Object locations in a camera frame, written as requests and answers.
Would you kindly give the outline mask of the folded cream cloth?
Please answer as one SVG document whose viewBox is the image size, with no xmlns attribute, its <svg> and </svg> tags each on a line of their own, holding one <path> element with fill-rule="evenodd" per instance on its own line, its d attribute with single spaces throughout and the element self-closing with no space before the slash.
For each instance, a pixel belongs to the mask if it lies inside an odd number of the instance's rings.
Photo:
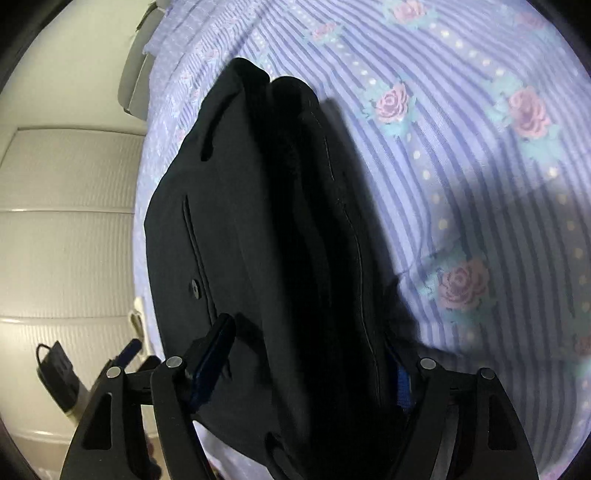
<svg viewBox="0 0 591 480">
<path fill-rule="evenodd" d="M 132 308 L 128 312 L 128 320 L 135 332 L 135 337 L 139 339 L 142 344 L 142 355 L 144 357 L 151 355 L 152 346 L 148 335 L 143 300 L 140 296 L 134 298 Z"/>
</svg>

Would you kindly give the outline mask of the black pants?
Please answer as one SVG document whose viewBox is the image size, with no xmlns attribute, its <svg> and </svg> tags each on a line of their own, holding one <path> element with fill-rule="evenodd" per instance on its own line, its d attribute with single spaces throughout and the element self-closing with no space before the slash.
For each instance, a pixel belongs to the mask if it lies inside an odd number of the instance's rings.
<svg viewBox="0 0 591 480">
<path fill-rule="evenodd" d="M 315 93 L 228 63 L 144 222 L 163 349 L 235 343 L 197 421 L 277 479 L 393 479 L 407 321 L 355 156 Z"/>
</svg>

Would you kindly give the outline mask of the purple floral bed cover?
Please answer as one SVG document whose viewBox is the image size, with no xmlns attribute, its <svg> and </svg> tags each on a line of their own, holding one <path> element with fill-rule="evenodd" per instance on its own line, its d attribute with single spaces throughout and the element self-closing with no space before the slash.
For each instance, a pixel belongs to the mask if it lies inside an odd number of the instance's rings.
<svg viewBox="0 0 591 480">
<path fill-rule="evenodd" d="M 541 5 L 173 1 L 143 52 L 137 218 L 226 62 L 304 80 L 356 145 L 419 343 L 495 368 L 560 477 L 590 433 L 590 76 Z"/>
</svg>

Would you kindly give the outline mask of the grey upholstered headboard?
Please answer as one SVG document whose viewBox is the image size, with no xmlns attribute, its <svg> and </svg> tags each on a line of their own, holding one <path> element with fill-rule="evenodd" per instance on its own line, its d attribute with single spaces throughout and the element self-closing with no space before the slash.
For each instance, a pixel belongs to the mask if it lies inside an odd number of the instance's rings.
<svg viewBox="0 0 591 480">
<path fill-rule="evenodd" d="M 149 104 L 149 75 L 155 57 L 145 50 L 164 17 L 170 1 L 153 1 L 136 27 L 119 81 L 117 99 L 123 111 L 146 121 Z"/>
</svg>

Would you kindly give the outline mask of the white louvered wardrobe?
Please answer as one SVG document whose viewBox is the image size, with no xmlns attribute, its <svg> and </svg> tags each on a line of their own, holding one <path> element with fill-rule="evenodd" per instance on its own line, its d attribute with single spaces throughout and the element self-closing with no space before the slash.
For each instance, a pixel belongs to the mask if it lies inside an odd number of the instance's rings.
<svg viewBox="0 0 591 480">
<path fill-rule="evenodd" d="M 133 337 L 131 233 L 143 139 L 23 129 L 1 156 L 1 417 L 24 446 L 73 434 L 39 380 L 60 343 L 85 385 Z"/>
</svg>

